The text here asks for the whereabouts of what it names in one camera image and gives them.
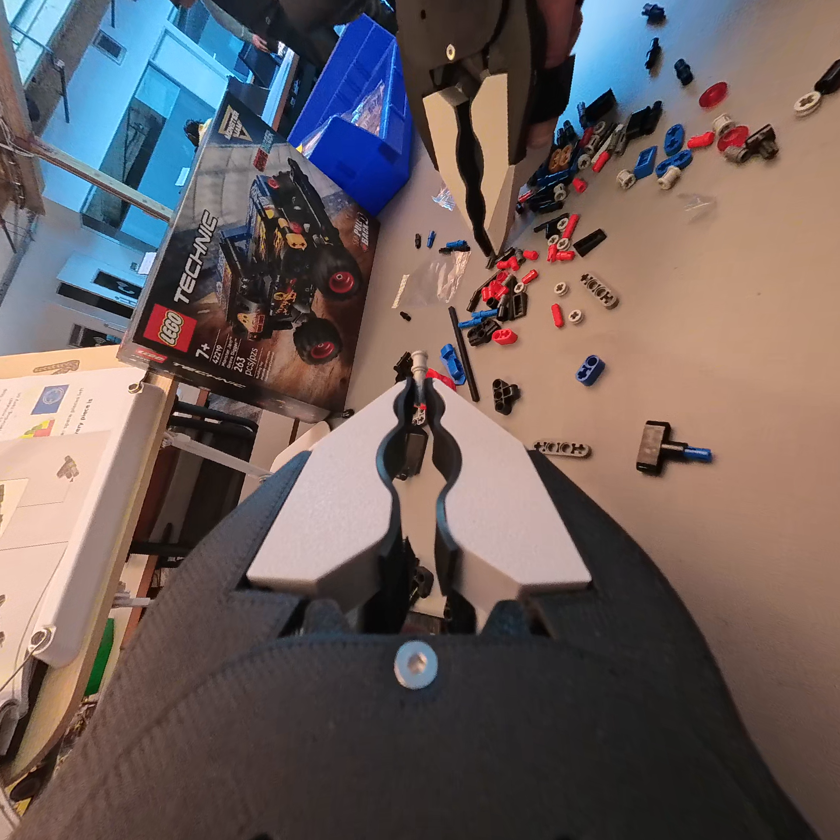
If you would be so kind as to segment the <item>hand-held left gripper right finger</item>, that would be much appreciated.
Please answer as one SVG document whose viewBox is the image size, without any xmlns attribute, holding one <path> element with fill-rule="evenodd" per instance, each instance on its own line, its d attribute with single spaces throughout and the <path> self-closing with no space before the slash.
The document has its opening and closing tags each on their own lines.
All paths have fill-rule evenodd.
<svg viewBox="0 0 840 840">
<path fill-rule="evenodd" d="M 445 385 L 434 387 L 436 577 L 444 614 L 481 627 L 501 602 L 592 583 L 533 452 Z"/>
</svg>

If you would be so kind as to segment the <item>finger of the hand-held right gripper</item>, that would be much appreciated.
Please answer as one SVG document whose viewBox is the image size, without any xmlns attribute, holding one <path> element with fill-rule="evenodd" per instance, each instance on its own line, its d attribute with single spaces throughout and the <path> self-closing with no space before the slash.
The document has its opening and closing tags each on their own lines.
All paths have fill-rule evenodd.
<svg viewBox="0 0 840 840">
<path fill-rule="evenodd" d="M 478 244 L 503 244 L 513 215 L 509 92 L 507 72 L 489 75 L 469 103 L 468 210 Z"/>
<path fill-rule="evenodd" d="M 484 156 L 471 119 L 471 100 L 458 87 L 435 91 L 423 100 L 437 170 L 473 239 L 485 256 L 496 253 L 487 232 L 487 204 L 482 193 Z"/>
</svg>

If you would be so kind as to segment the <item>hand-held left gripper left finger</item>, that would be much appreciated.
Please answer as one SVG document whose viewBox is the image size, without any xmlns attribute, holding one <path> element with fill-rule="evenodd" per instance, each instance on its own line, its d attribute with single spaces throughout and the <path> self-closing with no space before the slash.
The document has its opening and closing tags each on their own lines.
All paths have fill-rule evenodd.
<svg viewBox="0 0 840 840">
<path fill-rule="evenodd" d="M 367 633 L 397 634 L 411 594 L 395 477 L 406 460 L 411 386 L 394 385 L 307 453 L 248 581 L 359 608 Z"/>
</svg>

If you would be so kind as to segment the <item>black connector with blue pin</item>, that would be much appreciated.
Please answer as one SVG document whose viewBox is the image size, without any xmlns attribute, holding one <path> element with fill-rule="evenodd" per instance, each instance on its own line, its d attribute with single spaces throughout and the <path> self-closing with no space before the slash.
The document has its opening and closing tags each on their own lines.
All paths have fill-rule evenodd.
<svg viewBox="0 0 840 840">
<path fill-rule="evenodd" d="M 673 439 L 669 423 L 647 420 L 637 451 L 637 471 L 648 476 L 660 476 L 665 463 L 670 460 L 708 464 L 712 462 L 713 454 L 708 448 Z"/>
</svg>

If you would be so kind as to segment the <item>grey desk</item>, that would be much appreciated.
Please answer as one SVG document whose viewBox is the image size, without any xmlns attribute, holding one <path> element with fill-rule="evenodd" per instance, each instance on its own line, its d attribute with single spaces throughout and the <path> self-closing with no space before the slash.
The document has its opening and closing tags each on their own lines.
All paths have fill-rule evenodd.
<svg viewBox="0 0 840 840">
<path fill-rule="evenodd" d="M 643 2 L 583 4 L 565 118 L 576 123 L 577 104 L 608 88 L 621 119 L 657 100 L 664 113 L 568 202 L 576 234 L 602 228 L 605 242 L 567 264 L 542 261 L 518 341 L 469 352 L 478 408 L 526 446 L 591 446 L 589 458 L 551 462 L 656 562 L 776 780 L 821 838 L 838 838 L 838 92 L 801 119 L 793 112 L 838 60 L 838 2 L 661 5 L 654 27 Z M 662 54 L 648 72 L 654 37 Z M 717 81 L 727 98 L 701 109 Z M 671 125 L 687 142 L 724 112 L 750 134 L 771 124 L 776 158 L 731 163 L 716 136 L 669 191 L 655 171 L 617 185 L 647 147 L 658 147 L 656 165 L 668 158 Z M 717 207 L 691 217 L 681 193 Z M 587 272 L 617 294 L 615 309 L 584 288 Z M 584 312 L 577 325 L 566 321 L 573 309 Z M 605 370 L 587 387 L 575 374 L 591 354 Z M 521 387 L 508 417 L 490 404 L 497 377 Z M 647 420 L 712 462 L 637 471 Z"/>
</svg>

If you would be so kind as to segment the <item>person's right hand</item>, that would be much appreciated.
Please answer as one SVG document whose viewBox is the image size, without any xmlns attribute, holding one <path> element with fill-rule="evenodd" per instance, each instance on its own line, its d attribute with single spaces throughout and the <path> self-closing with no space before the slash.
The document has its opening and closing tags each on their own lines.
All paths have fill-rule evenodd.
<svg viewBox="0 0 840 840">
<path fill-rule="evenodd" d="M 528 148 L 541 150 L 553 141 L 559 116 L 569 104 L 574 72 L 573 50 L 583 23 L 582 1 L 538 1 L 545 27 L 543 69 L 538 74 L 537 115 L 531 119 Z"/>
</svg>

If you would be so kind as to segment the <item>pile of small pins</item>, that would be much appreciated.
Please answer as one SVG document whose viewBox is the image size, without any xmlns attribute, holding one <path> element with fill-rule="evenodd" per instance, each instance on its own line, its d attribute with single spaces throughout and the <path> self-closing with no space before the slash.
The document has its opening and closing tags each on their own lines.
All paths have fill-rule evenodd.
<svg viewBox="0 0 840 840">
<path fill-rule="evenodd" d="M 531 213 L 541 217 L 535 233 L 546 239 L 545 260 L 550 265 L 567 263 L 579 256 L 574 248 L 573 234 L 581 216 L 566 213 L 563 208 L 571 194 L 582 194 L 587 188 L 583 177 L 586 171 L 599 172 L 610 159 L 614 145 L 623 139 L 622 123 L 594 122 L 584 128 L 579 138 L 566 122 L 549 154 L 527 183 L 526 192 L 519 197 L 515 216 Z M 539 259 L 534 249 L 505 246 L 488 256 L 493 276 L 470 299 L 471 317 L 459 324 L 466 331 L 466 340 L 476 348 L 494 343 L 492 333 L 510 329 L 509 324 L 523 318 L 528 309 L 528 289 L 539 277 L 533 264 Z"/>
</svg>

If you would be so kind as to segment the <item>blue divided storage bin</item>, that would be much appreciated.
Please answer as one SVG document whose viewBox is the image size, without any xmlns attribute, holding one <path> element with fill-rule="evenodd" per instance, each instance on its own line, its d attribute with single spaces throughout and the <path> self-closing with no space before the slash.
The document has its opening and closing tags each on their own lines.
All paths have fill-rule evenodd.
<svg viewBox="0 0 840 840">
<path fill-rule="evenodd" d="M 377 215 L 411 169 L 413 119 L 396 38 L 365 15 L 347 25 L 288 141 Z"/>
</svg>

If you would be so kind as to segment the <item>black square panel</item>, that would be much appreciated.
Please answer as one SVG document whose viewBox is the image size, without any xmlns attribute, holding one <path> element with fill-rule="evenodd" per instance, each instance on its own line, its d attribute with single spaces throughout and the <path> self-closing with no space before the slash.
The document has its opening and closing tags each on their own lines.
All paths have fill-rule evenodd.
<svg viewBox="0 0 840 840">
<path fill-rule="evenodd" d="M 419 476 L 426 454 L 428 434 L 424 427 L 413 426 L 406 433 L 404 460 L 395 478 L 408 480 Z"/>
</svg>

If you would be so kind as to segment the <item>long black axle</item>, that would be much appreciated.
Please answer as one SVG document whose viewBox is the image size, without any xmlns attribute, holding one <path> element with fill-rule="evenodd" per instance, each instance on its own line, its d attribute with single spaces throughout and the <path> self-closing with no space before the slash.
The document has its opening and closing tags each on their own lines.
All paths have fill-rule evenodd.
<svg viewBox="0 0 840 840">
<path fill-rule="evenodd" d="M 454 306 L 448 307 L 448 315 L 451 321 L 453 331 L 455 333 L 455 341 L 457 345 L 457 353 L 460 359 L 460 362 L 464 368 L 465 372 L 465 382 L 469 388 L 469 394 L 471 400 L 474 403 L 478 403 L 480 401 L 480 394 L 478 385 L 476 383 L 475 374 L 473 371 L 473 367 L 470 362 L 469 353 L 467 350 L 467 342 L 465 341 L 465 337 L 463 334 L 463 330 L 459 327 L 459 319 Z"/>
</svg>

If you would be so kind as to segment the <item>white book stand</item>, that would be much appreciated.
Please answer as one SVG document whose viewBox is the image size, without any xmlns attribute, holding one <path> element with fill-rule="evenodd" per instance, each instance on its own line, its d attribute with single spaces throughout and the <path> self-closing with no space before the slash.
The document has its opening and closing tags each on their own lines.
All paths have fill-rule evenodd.
<svg viewBox="0 0 840 840">
<path fill-rule="evenodd" d="M 111 437 L 101 489 L 67 543 L 2 550 L 2 780 L 34 768 L 85 689 L 165 440 L 178 384 L 121 363 L 117 349 L 2 356 L 2 380 L 127 367 L 136 408 Z"/>
</svg>

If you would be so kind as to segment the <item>toy truck set box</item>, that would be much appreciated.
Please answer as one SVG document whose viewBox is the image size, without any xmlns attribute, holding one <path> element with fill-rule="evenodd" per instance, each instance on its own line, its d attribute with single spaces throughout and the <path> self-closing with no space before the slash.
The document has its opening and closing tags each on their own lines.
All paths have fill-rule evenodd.
<svg viewBox="0 0 840 840">
<path fill-rule="evenodd" d="M 379 233 L 226 91 L 118 359 L 303 423 L 339 416 Z"/>
</svg>

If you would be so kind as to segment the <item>instruction booklet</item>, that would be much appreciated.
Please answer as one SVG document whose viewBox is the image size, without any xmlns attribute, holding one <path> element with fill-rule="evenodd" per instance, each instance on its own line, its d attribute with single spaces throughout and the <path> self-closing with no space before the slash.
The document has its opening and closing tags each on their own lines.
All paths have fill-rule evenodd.
<svg viewBox="0 0 840 840">
<path fill-rule="evenodd" d="M 2 550 L 67 543 L 136 408 L 127 367 L 1 384 Z"/>
</svg>

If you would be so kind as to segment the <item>black grey small connector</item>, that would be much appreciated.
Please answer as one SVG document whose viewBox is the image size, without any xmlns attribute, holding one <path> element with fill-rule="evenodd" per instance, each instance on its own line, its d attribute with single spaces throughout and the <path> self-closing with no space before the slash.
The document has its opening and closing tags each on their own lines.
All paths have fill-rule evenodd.
<svg viewBox="0 0 840 840">
<path fill-rule="evenodd" d="M 749 136 L 737 140 L 723 151 L 724 159 L 737 165 L 743 165 L 756 158 L 772 161 L 780 151 L 774 128 L 769 123 Z"/>
</svg>

